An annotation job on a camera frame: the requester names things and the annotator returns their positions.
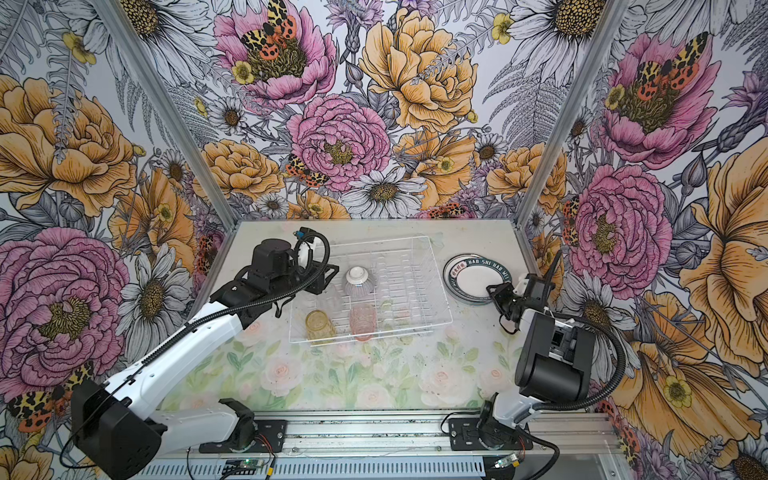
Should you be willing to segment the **green circuit board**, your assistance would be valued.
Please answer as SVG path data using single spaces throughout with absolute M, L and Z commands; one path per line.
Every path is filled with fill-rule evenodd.
M 276 460 L 254 460 L 245 459 L 237 462 L 228 462 L 225 464 L 220 479 L 230 477 L 258 477 L 263 475 L 265 479 L 270 479 L 274 474 Z
M 507 469 L 507 468 L 516 469 L 519 465 L 520 465 L 520 459 L 518 455 L 515 453 L 511 453 L 507 456 L 497 459 L 493 465 L 493 468 L 501 469 L 501 470 Z

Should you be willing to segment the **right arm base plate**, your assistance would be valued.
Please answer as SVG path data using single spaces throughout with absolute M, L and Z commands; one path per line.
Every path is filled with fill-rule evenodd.
M 533 443 L 517 431 L 489 421 L 482 427 L 477 417 L 451 417 L 447 431 L 453 451 L 523 451 Z

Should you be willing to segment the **white ceramic bowl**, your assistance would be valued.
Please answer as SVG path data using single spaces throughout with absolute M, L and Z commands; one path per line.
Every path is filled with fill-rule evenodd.
M 374 276 L 363 266 L 352 266 L 345 274 L 343 290 L 351 301 L 370 299 L 375 292 Z

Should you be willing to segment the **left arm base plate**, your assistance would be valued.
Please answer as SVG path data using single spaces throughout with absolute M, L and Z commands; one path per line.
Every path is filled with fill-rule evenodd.
M 203 454 L 281 453 L 286 438 L 286 420 L 257 419 L 249 426 L 237 426 L 232 435 L 220 442 L 203 443 Z

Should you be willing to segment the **white plate green band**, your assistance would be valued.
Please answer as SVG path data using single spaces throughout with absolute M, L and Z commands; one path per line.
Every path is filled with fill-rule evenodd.
M 510 282 L 510 271 L 501 263 L 477 254 L 459 254 L 443 267 L 443 283 L 456 299 L 473 305 L 491 302 L 489 286 Z

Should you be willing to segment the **green circuit board left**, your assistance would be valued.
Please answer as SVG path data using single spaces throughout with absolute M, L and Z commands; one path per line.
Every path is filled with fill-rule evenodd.
M 263 475 L 265 479 L 270 479 L 274 474 L 276 460 L 254 460 L 245 459 L 237 462 L 228 462 L 225 464 L 220 479 L 230 477 L 258 477 Z

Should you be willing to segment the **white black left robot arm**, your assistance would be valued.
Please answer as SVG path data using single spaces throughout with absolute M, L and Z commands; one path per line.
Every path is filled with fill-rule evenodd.
M 339 269 L 321 233 L 302 227 L 296 242 L 266 239 L 250 264 L 215 291 L 198 314 L 146 356 L 97 383 L 85 380 L 71 397 L 69 442 L 90 467 L 130 479 L 157 455 L 203 444 L 245 451 L 257 439 L 253 411 L 234 399 L 176 414 L 158 411 L 166 395 L 205 358 L 260 315 L 280 314 L 297 294 L 321 294 Z

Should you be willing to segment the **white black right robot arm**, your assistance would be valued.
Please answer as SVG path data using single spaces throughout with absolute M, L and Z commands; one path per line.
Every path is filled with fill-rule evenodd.
M 491 450 L 525 446 L 520 431 L 539 414 L 536 405 L 551 410 L 555 404 L 587 398 L 596 336 L 573 320 L 555 318 L 548 308 L 554 287 L 553 280 L 534 274 L 516 286 L 504 282 L 486 287 L 501 324 L 525 336 L 514 388 L 494 393 L 481 409 L 479 439 Z

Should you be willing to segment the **aluminium corner frame post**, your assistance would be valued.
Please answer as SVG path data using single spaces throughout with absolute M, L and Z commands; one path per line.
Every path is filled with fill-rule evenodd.
M 141 45 L 130 21 L 119 1 L 96 1 L 94 8 L 112 34 L 125 60 L 137 74 L 149 100 L 154 104 L 160 118 L 176 145 L 184 155 L 212 207 L 221 219 L 227 232 L 238 226 L 238 217 L 216 183 L 194 138 L 182 120 L 163 79 L 155 70 L 151 56 Z
M 524 230 L 533 209 L 538 205 L 539 198 L 546 186 L 547 178 L 555 168 L 562 145 L 578 115 L 580 105 L 591 88 L 599 67 L 610 52 L 611 43 L 619 31 L 628 5 L 629 1 L 627 0 L 608 1 L 603 10 L 591 46 L 587 49 L 581 67 L 576 71 L 572 87 L 568 92 L 565 103 L 560 109 L 554 129 L 546 142 L 538 169 L 534 173 L 531 184 L 518 209 L 515 227 L 520 232 Z

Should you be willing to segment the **yellow glass cup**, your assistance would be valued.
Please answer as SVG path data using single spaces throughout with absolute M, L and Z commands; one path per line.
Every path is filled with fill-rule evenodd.
M 330 343 L 336 337 L 336 329 L 330 317 L 321 310 L 313 310 L 305 318 L 306 336 L 315 344 Z

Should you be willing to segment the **aluminium front rail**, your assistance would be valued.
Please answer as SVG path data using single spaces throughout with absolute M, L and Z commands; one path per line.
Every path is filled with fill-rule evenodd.
M 470 454 L 503 454 L 510 451 L 453 451 L 447 431 L 451 417 L 477 417 L 479 413 L 460 409 L 445 410 L 374 410 L 374 411 L 305 411 L 254 412 L 252 421 L 286 420 L 286 438 L 281 453 L 284 457 L 336 458 L 367 455 L 433 455 L 462 452 Z M 198 447 L 203 443 L 228 439 L 235 431 L 225 425 L 230 420 L 223 406 L 178 412 L 155 412 L 152 424 L 167 426 L 162 435 L 161 455 Z M 533 443 L 529 454 L 540 454 L 543 447 Z

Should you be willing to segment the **aluminium corner frame post right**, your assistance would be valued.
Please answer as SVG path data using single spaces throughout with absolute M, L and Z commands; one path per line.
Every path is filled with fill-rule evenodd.
M 572 87 L 568 92 L 565 103 L 560 109 L 554 129 L 546 142 L 538 169 L 534 173 L 531 184 L 518 209 L 515 227 L 520 232 L 524 230 L 533 209 L 538 205 L 539 198 L 546 186 L 547 178 L 555 168 L 562 145 L 578 115 L 580 105 L 591 88 L 599 67 L 610 52 L 611 43 L 619 31 L 628 5 L 629 1 L 627 0 L 608 1 L 603 10 L 591 46 L 587 49 L 581 67 L 576 71 Z

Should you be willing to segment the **pink glass cup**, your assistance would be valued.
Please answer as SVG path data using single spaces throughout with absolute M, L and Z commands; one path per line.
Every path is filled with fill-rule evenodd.
M 360 342 L 373 338 L 377 332 L 377 310 L 369 303 L 355 304 L 349 313 L 349 326 L 352 336 Z

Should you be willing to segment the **aluminium corner frame post left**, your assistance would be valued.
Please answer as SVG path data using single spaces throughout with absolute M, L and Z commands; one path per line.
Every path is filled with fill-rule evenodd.
M 112 34 L 125 60 L 137 74 L 149 100 L 154 104 L 160 118 L 176 145 L 184 155 L 212 207 L 221 219 L 227 232 L 238 226 L 238 217 L 216 183 L 194 138 L 182 120 L 163 79 L 155 70 L 151 56 L 141 45 L 130 21 L 119 1 L 96 1 L 94 8 Z

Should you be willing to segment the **green circuit board right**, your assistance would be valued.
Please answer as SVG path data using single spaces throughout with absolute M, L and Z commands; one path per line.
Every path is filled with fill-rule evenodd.
M 518 455 L 515 453 L 511 453 L 507 456 L 497 459 L 493 465 L 493 468 L 501 469 L 501 470 L 507 469 L 507 468 L 516 469 L 519 465 L 520 465 L 520 459 Z

